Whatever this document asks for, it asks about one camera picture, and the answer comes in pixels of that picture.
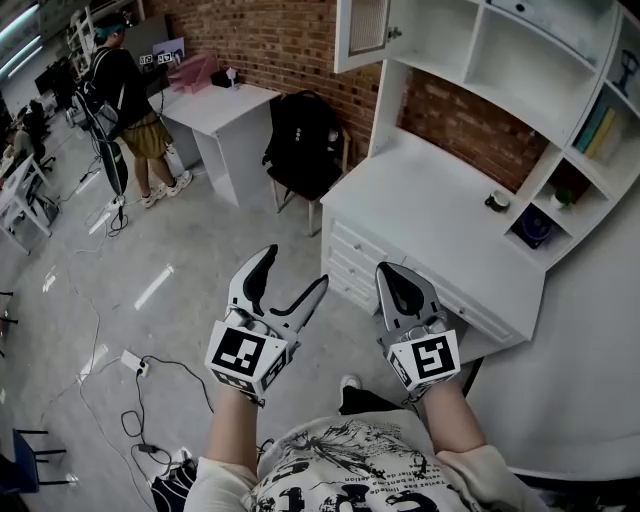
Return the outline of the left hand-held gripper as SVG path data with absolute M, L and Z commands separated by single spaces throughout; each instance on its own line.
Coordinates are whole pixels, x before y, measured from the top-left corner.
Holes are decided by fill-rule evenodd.
M 284 328 L 259 319 L 256 316 L 264 315 L 261 300 L 277 253 L 276 244 L 268 245 L 233 275 L 226 316 L 215 322 L 204 359 L 218 383 L 238 390 L 257 406 L 265 403 L 267 389 L 292 362 L 300 346 L 296 333 L 306 326 L 329 286 L 329 276 L 324 274 L 288 308 L 270 308 Z

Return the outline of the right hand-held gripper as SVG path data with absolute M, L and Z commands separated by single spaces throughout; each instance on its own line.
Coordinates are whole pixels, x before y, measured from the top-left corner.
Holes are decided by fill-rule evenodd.
M 461 369 L 456 331 L 449 327 L 434 286 L 417 272 L 382 262 L 376 268 L 379 302 L 388 331 L 377 339 L 407 392 L 419 401 L 433 385 Z

